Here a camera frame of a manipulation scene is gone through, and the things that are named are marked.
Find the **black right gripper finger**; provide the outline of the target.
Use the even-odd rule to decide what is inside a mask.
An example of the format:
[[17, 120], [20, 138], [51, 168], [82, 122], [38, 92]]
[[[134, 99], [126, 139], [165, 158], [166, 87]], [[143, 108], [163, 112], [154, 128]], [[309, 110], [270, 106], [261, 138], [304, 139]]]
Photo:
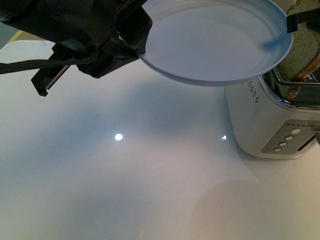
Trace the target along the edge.
[[286, 17], [286, 28], [288, 33], [298, 30], [300, 24], [306, 23], [306, 27], [316, 32], [320, 32], [320, 10], [313, 9], [295, 13]]

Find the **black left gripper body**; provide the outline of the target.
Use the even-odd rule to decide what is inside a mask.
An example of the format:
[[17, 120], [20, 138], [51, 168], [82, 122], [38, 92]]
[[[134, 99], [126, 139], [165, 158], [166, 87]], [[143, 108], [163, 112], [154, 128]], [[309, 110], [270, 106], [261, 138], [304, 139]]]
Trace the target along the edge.
[[1, 23], [73, 50], [101, 48], [119, 34], [144, 50], [152, 19], [143, 0], [2, 0]]

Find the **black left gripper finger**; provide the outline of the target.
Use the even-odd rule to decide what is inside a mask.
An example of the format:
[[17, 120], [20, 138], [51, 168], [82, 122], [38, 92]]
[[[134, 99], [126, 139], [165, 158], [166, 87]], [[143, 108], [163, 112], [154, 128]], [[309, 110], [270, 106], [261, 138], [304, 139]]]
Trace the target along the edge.
[[[99, 79], [124, 65], [136, 61], [139, 54], [146, 52], [147, 39], [147, 30], [117, 31], [100, 47], [95, 61], [77, 64], [76, 66], [82, 73]], [[65, 63], [62, 66], [40, 68], [31, 79], [37, 93], [45, 97], [48, 90], [71, 65], [71, 63]]]

